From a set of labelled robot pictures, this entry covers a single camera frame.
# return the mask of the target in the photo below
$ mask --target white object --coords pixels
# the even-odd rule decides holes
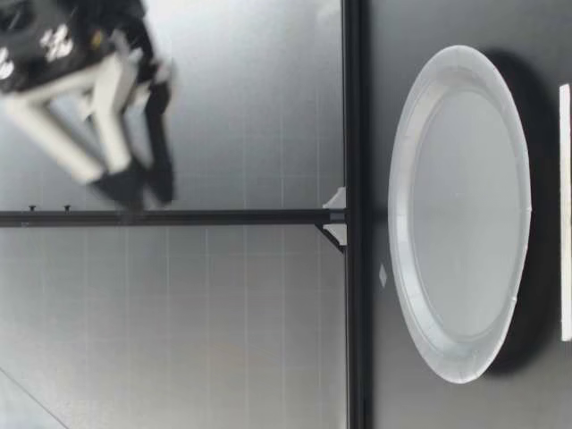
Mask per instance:
[[[387,284],[387,271],[385,270],[384,264],[379,268],[379,281],[382,284],[382,288],[385,289],[385,285]]]
[[[16,68],[9,55],[8,49],[0,47],[0,80],[8,79]]]
[[[442,50],[409,93],[391,161],[391,261],[409,332],[443,379],[468,383],[501,350],[531,220],[528,151],[494,65]]]
[[[101,63],[59,80],[5,98],[6,112],[76,181],[89,184],[106,172],[125,170],[132,159],[122,126],[137,68],[125,56],[109,55]],[[85,93],[89,93],[88,105]],[[84,114],[93,114],[101,136],[105,164],[87,153],[47,105],[54,98],[77,94]]]
[[[344,209],[346,208],[346,189],[338,188],[336,194],[324,204],[324,208]],[[340,243],[340,246],[348,246],[348,225],[345,223],[335,223],[331,225],[324,225],[324,229],[331,233],[331,235]]]
[[[560,87],[560,283],[562,340],[572,341],[572,174],[570,171],[570,86]]]
[[[46,61],[52,63],[72,53],[73,41],[69,36],[70,31],[63,24],[56,31],[49,29],[44,33],[39,44],[46,50]]]

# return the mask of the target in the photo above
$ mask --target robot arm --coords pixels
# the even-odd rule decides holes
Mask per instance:
[[[164,67],[153,57],[143,9],[137,6],[140,2],[131,0],[0,2],[0,17],[12,16],[13,28],[26,21],[18,18],[25,13],[33,13],[36,20],[30,30],[0,30],[0,88],[6,112],[76,181],[130,209],[142,208],[145,188],[163,204],[173,199],[163,126],[169,82],[161,77]],[[49,108],[51,100],[70,94],[77,96],[84,118],[96,131],[101,159]],[[141,98],[146,100],[154,157],[149,167],[134,154],[123,124],[126,109]]]

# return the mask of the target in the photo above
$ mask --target tiled floor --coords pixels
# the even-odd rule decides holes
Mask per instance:
[[[177,67],[173,208],[327,201],[339,2],[148,3]],[[110,208],[0,121],[0,210]],[[71,429],[344,427],[343,270],[313,227],[0,231],[0,366]]]

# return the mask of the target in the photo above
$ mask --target paper plate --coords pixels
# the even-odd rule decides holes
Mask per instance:
[[[409,93],[391,160],[391,260],[409,332],[443,379],[491,365],[517,303],[531,221],[525,133],[495,66],[442,50]]]

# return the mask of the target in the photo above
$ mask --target black metal bar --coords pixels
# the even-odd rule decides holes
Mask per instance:
[[[155,212],[0,212],[0,228],[114,226],[316,225],[344,223],[344,210],[219,210]]]
[[[367,306],[366,161],[363,130],[363,1],[342,0],[345,177],[348,201],[346,250],[346,318],[348,428],[372,425],[370,364],[371,317]]]

